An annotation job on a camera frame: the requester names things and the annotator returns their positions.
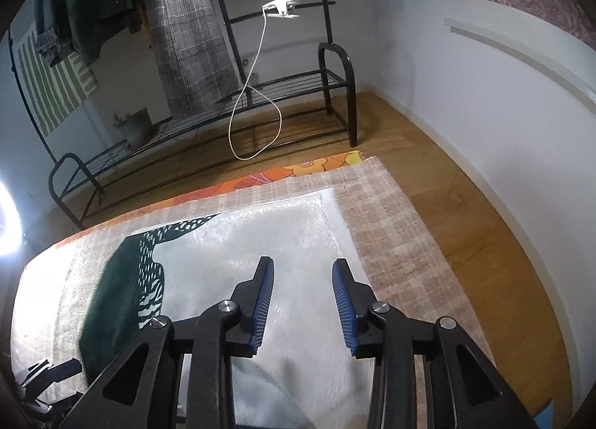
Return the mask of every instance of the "black clamp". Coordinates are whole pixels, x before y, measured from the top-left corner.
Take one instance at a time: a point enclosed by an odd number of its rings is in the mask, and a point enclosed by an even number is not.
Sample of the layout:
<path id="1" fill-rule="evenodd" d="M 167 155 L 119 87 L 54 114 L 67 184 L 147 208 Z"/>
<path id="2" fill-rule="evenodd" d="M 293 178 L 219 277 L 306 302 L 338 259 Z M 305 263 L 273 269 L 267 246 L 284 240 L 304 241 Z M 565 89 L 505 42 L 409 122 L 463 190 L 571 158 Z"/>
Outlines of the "black clamp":
<path id="1" fill-rule="evenodd" d="M 422 355 L 429 429 L 538 429 L 505 379 L 457 322 L 406 317 L 354 281 L 345 259 L 333 291 L 346 346 L 375 358 L 368 429 L 415 429 L 414 355 Z"/>
<path id="2" fill-rule="evenodd" d="M 201 316 L 156 316 L 91 384 L 60 429 L 174 427 L 183 355 L 193 355 L 187 429 L 235 429 L 230 357 L 250 358 L 263 338 L 273 261 L 262 257 L 250 281 Z"/>
<path id="3" fill-rule="evenodd" d="M 45 428 L 58 427 L 83 394 L 75 392 L 50 403 L 39 399 L 39 396 L 52 383 L 62 382 L 81 371 L 82 367 L 77 359 L 70 359 L 58 365 L 52 365 L 44 359 L 22 370 L 15 376 L 17 398 L 21 407 L 29 416 L 42 422 Z"/>

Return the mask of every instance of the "rug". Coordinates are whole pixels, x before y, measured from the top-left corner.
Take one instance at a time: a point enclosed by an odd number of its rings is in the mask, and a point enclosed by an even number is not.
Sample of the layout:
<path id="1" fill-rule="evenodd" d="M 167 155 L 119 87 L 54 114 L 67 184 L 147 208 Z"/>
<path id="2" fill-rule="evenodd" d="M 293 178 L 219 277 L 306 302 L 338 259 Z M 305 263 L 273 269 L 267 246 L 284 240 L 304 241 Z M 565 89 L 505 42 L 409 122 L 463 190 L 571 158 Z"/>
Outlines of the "rug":
<path id="1" fill-rule="evenodd" d="M 13 316 L 13 369 L 43 357 L 79 357 L 89 304 L 108 260 L 122 240 L 139 230 L 283 201 L 333 189 L 368 281 L 377 297 L 407 316 L 434 322 L 457 319 L 482 350 L 491 352 L 474 310 L 412 204 L 377 158 L 332 171 L 189 200 L 75 236 L 41 253 L 25 269 Z M 82 376 L 56 386 L 50 396 L 85 389 Z M 418 392 L 419 413 L 424 398 Z"/>
<path id="2" fill-rule="evenodd" d="M 236 423 L 350 427 L 368 411 L 373 361 L 355 360 L 345 347 L 332 265 L 345 258 L 356 279 L 367 282 L 367 276 L 333 189 L 157 225 L 124 239 L 83 325 L 79 348 L 87 382 L 153 316 L 193 318 L 229 298 L 262 255 L 275 263 L 275 282 L 263 345 L 250 360 L 231 360 Z M 182 416 L 189 373 L 186 360 Z"/>
<path id="3" fill-rule="evenodd" d="M 302 177 L 304 175 L 312 175 L 315 173 L 330 172 L 341 167 L 349 167 L 351 165 L 357 165 L 364 161 L 362 154 L 354 150 L 352 152 L 340 153 L 339 155 L 331 155 L 325 158 L 319 158 L 309 162 L 304 162 L 297 165 L 290 165 L 289 167 L 272 168 L 264 172 L 257 173 L 255 175 L 246 175 L 239 179 L 229 180 L 227 182 L 218 183 L 205 189 L 195 190 L 189 193 L 183 193 L 171 199 L 166 199 L 156 204 L 151 204 L 140 209 L 127 212 L 126 214 L 119 215 L 101 224 L 94 225 L 86 230 L 78 232 L 58 243 L 58 245 L 64 245 L 75 239 L 87 235 L 95 230 L 100 230 L 106 227 L 112 227 L 113 225 L 120 224 L 124 221 L 140 217 L 154 212 L 156 210 L 173 207 L 175 205 L 184 204 L 190 201 L 196 201 L 199 199 L 206 199 L 214 197 L 215 195 L 222 195 L 230 193 L 235 190 L 247 189 L 249 187 L 258 187 L 260 185 L 266 185 L 268 183 L 277 182 L 279 180 L 289 179 L 291 177 Z"/>

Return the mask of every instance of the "striped towel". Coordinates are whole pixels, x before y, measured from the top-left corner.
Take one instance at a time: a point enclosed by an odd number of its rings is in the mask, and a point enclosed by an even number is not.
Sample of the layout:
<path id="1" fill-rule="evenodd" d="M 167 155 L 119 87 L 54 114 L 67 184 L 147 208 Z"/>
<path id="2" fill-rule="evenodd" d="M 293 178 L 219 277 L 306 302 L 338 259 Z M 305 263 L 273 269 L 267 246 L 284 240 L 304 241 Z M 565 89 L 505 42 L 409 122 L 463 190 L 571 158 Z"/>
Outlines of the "striped towel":
<path id="1" fill-rule="evenodd" d="M 15 44 L 14 61 L 31 112 L 48 136 L 97 89 L 97 80 L 77 53 L 48 67 L 35 52 L 35 39 L 32 25 Z"/>

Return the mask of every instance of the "metal screw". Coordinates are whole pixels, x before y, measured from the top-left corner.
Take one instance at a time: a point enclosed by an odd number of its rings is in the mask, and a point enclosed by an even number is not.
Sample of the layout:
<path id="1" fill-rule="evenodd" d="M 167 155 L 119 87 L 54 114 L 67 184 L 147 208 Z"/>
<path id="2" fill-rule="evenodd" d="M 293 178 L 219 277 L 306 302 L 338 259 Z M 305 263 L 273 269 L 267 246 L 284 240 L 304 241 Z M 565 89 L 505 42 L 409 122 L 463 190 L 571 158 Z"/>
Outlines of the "metal screw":
<path id="1" fill-rule="evenodd" d="M 443 318 L 439 320 L 439 325 L 441 325 L 446 330 L 453 330 L 455 327 L 457 327 L 457 323 L 455 322 L 455 320 L 453 318 L 450 318 L 449 316 L 443 316 Z"/>
<path id="2" fill-rule="evenodd" d="M 223 300 L 221 303 L 218 304 L 218 309 L 220 312 L 233 312 L 236 309 L 237 304 L 234 303 L 232 300 Z"/>
<path id="3" fill-rule="evenodd" d="M 372 304 L 372 310 L 375 313 L 386 313 L 389 311 L 389 304 L 384 301 L 377 301 Z"/>
<path id="4" fill-rule="evenodd" d="M 163 328 L 168 324 L 168 317 L 163 315 L 154 316 L 151 318 L 151 321 L 149 321 L 149 324 L 153 328 Z"/>

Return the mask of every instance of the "plant pot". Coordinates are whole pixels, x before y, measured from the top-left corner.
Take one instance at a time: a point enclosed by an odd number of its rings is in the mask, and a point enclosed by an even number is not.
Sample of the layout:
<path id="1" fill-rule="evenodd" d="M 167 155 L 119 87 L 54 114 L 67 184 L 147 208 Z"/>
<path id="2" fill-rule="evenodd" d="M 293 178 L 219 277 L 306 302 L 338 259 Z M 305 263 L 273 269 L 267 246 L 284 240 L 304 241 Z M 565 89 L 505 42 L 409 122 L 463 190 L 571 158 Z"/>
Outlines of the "plant pot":
<path id="1" fill-rule="evenodd" d="M 157 130 L 149 117 L 147 108 L 143 108 L 130 116 L 130 119 L 118 128 L 123 137 L 130 145 L 130 148 L 136 150 L 151 140 Z"/>

